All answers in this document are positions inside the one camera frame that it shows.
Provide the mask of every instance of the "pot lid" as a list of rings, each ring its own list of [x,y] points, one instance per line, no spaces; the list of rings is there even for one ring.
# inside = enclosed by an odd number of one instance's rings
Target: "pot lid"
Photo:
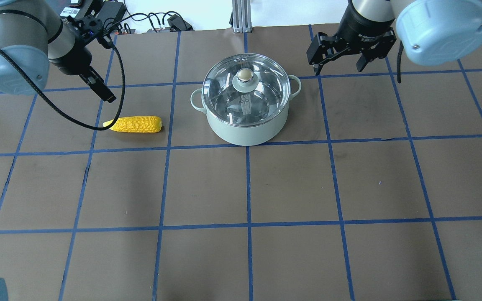
[[[285,70],[259,54],[239,54],[217,63],[203,83],[208,113],[234,126],[256,126],[278,115],[291,87]]]

